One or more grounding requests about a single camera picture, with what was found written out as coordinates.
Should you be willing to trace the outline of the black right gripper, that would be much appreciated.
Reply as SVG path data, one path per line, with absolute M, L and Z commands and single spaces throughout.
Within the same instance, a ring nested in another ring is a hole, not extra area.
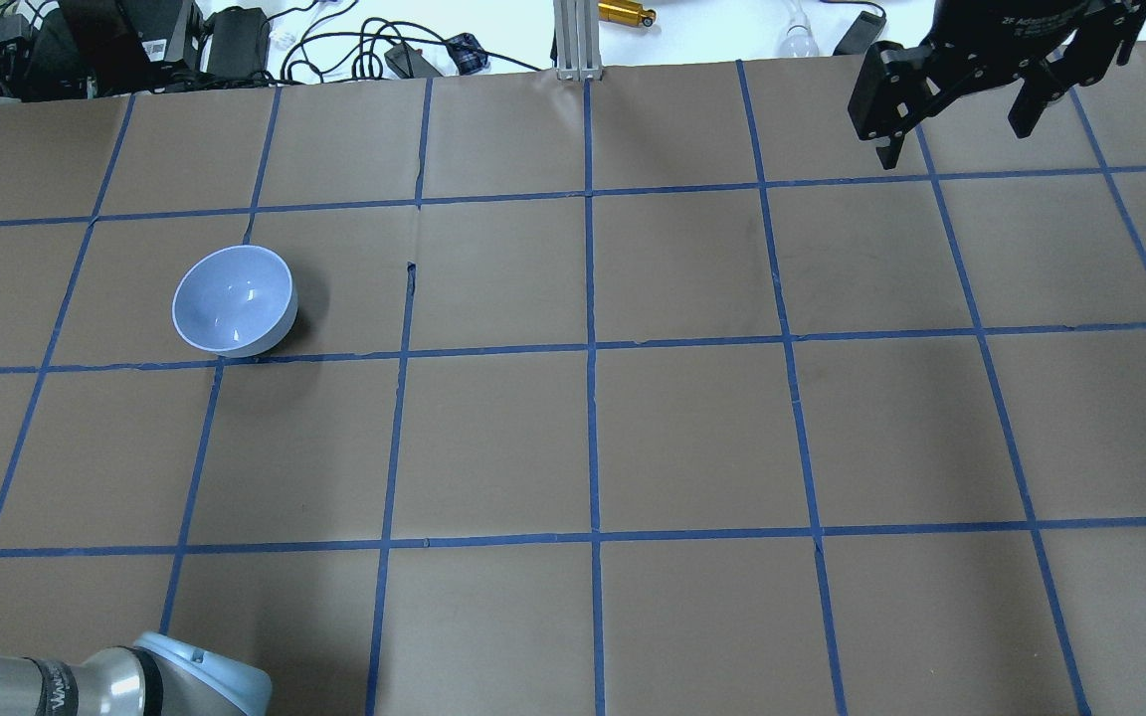
M 937 1 L 918 45 L 868 47 L 847 113 L 890 171 L 920 121 L 963 96 L 1019 82 L 1007 121 L 1029 137 L 1072 88 L 1127 65 L 1145 23 L 1146 1 Z

